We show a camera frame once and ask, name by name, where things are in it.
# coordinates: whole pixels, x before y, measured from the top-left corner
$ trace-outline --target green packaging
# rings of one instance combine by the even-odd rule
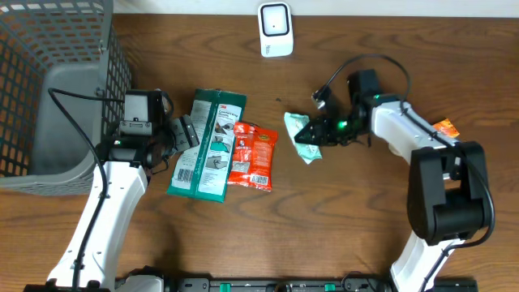
[[[200,145],[178,159],[169,195],[223,203],[234,150],[234,124],[242,120],[247,97],[214,89],[196,89],[191,121]]]

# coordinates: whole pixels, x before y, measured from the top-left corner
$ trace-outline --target gray plastic basket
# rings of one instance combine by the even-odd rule
[[[131,74],[111,0],[0,1],[0,187],[38,195],[88,192],[94,161],[47,93],[124,99]],[[116,102],[57,95],[94,145],[122,116]]]

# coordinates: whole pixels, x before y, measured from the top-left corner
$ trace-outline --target white device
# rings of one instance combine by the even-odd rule
[[[285,2],[268,2],[258,7],[261,54],[266,58],[292,54],[294,31],[290,7]]]

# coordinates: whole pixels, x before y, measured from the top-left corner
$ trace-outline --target wood grain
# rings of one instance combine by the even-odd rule
[[[244,120],[279,131],[271,193],[229,187],[224,204],[168,196],[173,170],[152,179],[132,218],[118,274],[145,264],[214,277],[341,277],[386,273],[410,234],[408,165],[371,148],[323,148],[305,165],[285,111],[317,113],[310,95],[347,58],[384,53],[401,61],[410,102],[426,120],[449,117],[486,151],[497,226],[488,243],[456,251],[441,275],[472,276],[481,291],[519,288],[519,20],[301,17],[294,53],[260,55],[254,16],[116,15],[114,27],[139,88],[160,88],[176,114],[195,88],[248,95]],[[370,60],[387,91],[404,90],[390,64]],[[348,97],[345,74],[334,91]],[[87,197],[0,195],[0,290],[43,283],[71,238]]]

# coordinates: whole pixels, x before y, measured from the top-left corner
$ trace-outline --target black cable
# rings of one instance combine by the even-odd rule
[[[429,282],[429,280],[431,280],[432,275],[434,275],[434,273],[440,267],[442,261],[444,260],[445,257],[448,256],[448,253],[450,251],[452,251],[454,249],[457,249],[457,248],[476,247],[476,246],[478,246],[480,244],[483,244],[484,242],[486,242],[490,238],[490,236],[492,235],[492,232],[494,231],[494,228],[495,228],[494,201],[492,199],[492,195],[491,195],[490,189],[488,188],[488,185],[485,182],[485,179],[483,178],[481,173],[479,173],[478,169],[476,169],[474,164],[469,159],[467,159],[467,157],[461,151],[459,151],[457,148],[454,148],[449,142],[447,142],[444,139],[440,138],[438,136],[438,131],[430,131],[427,127],[422,125],[420,122],[418,122],[416,119],[414,119],[407,112],[408,110],[407,110],[406,107],[404,107],[404,105],[405,105],[405,102],[407,101],[407,97],[409,96],[409,93],[410,93],[410,90],[411,90],[411,77],[409,75],[409,72],[397,60],[395,60],[395,59],[393,59],[393,58],[391,58],[391,57],[389,57],[387,55],[384,55],[384,54],[361,54],[361,55],[359,55],[357,57],[351,58],[350,60],[344,62],[344,64],[342,64],[335,71],[335,73],[332,75],[330,80],[326,83],[326,86],[330,85],[330,83],[342,71],[342,69],[344,69],[344,67],[346,67],[349,64],[351,64],[353,62],[356,62],[356,61],[358,61],[358,60],[360,60],[362,58],[382,58],[384,60],[390,61],[391,63],[396,65],[401,70],[401,72],[404,74],[406,82],[407,82],[407,89],[405,90],[405,93],[404,93],[403,97],[400,99],[400,110],[401,110],[401,112],[411,122],[413,122],[417,127],[422,129],[423,131],[425,131],[431,138],[434,138],[435,140],[437,140],[438,142],[443,144],[447,149],[453,151],[456,154],[457,157],[460,157],[461,161],[467,165],[467,168],[468,168],[469,172],[476,175],[476,178],[478,179],[479,183],[481,183],[481,186],[485,190],[485,196],[488,199],[488,204],[489,204],[489,207],[490,207],[489,209],[490,209],[491,220],[490,220],[490,223],[488,224],[487,231],[485,232],[485,234],[480,239],[474,240],[473,242],[456,244],[456,245],[452,245],[452,246],[446,247],[442,251],[442,255],[435,262],[435,264],[433,265],[432,269],[429,271],[427,276],[424,278],[424,281],[422,283],[422,287],[420,289],[420,291],[423,292],[423,291],[425,291],[425,287],[426,287],[427,283]]]
[[[99,167],[99,171],[101,172],[101,179],[103,181],[103,187],[101,189],[101,195],[99,196],[99,202],[97,203],[96,209],[94,210],[94,213],[92,214],[92,218],[90,219],[90,222],[88,223],[87,229],[84,232],[83,240],[81,241],[81,244],[79,245],[78,255],[74,261],[74,273],[72,274],[72,291],[76,292],[78,288],[78,280],[79,280],[79,271],[81,270],[81,266],[83,265],[83,254],[87,247],[88,238],[90,237],[90,234],[92,233],[93,227],[96,223],[96,219],[99,216],[99,212],[101,211],[101,207],[103,205],[103,202],[105,202],[106,199],[106,190],[107,190],[107,179],[106,179],[106,173],[105,169],[103,169],[103,165],[101,164],[101,160],[96,154],[96,148],[92,144],[92,141],[88,138],[87,134],[81,129],[81,127],[78,125],[78,123],[71,117],[71,115],[66,111],[66,109],[63,107],[63,105],[58,101],[56,96],[54,95],[55,92],[61,93],[64,95],[68,95],[70,97],[78,97],[78,98],[84,98],[89,99],[93,101],[103,101],[103,100],[110,100],[109,98],[105,99],[99,99],[96,97],[87,97],[81,96],[79,94],[75,94],[72,92],[66,92],[63,90],[55,89],[55,88],[49,88],[49,95],[50,98],[54,101],[54,104],[59,108],[59,110],[62,111],[63,115],[66,119],[72,124],[72,126],[75,128],[76,131],[78,131],[79,135],[83,140],[87,143],[88,148],[90,149],[90,152],[92,152],[94,156],[94,161],[96,162],[97,166]]]
[[[104,97],[88,97],[88,96],[84,96],[84,95],[73,93],[73,92],[66,92],[64,90],[56,89],[56,88],[49,88],[49,94],[51,92],[60,93],[63,95],[67,95],[69,97],[77,97],[77,98],[81,98],[81,99],[86,99],[89,101],[115,101],[115,102],[124,103],[124,100],[118,100],[118,99],[114,99],[114,98],[104,98]]]

